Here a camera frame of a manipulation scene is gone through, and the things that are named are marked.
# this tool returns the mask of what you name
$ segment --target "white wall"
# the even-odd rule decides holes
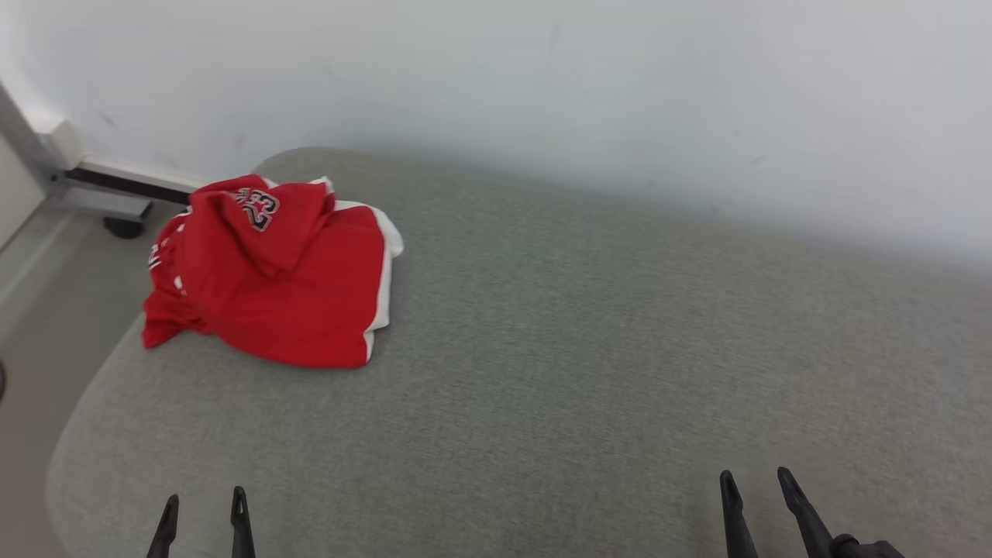
[[[4,0],[101,157],[427,155],[992,266],[988,0]]]

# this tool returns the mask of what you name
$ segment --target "gray fabric surface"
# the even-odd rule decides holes
[[[407,241],[355,371],[140,323],[90,384],[48,501],[73,556],[721,556],[733,471],[764,556],[801,556],[775,469],[835,533],[992,548],[992,290],[648,209],[306,149]]]

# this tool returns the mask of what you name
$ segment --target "black round object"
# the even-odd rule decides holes
[[[141,236],[141,233],[145,231],[145,223],[114,217],[104,217],[103,228],[106,228],[111,234],[118,238],[131,240]]]

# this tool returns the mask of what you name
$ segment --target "red jersey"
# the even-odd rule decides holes
[[[352,368],[389,324],[403,238],[378,209],[340,202],[330,180],[247,176],[203,187],[152,246],[146,348],[183,330],[288,364]]]

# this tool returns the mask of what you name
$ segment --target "black strip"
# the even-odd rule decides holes
[[[165,200],[166,202],[173,202],[174,204],[182,204],[184,206],[189,205],[189,194],[185,192],[163,188],[161,186],[153,186],[151,184],[145,184],[135,180],[122,179],[120,177],[113,177],[103,173],[94,173],[93,171],[86,171],[79,168],[72,169],[71,171],[65,171],[65,177],[96,186],[102,186],[103,188],[109,188],[110,190],[127,192],[128,194],[134,194],[136,196],[141,196],[142,198]]]

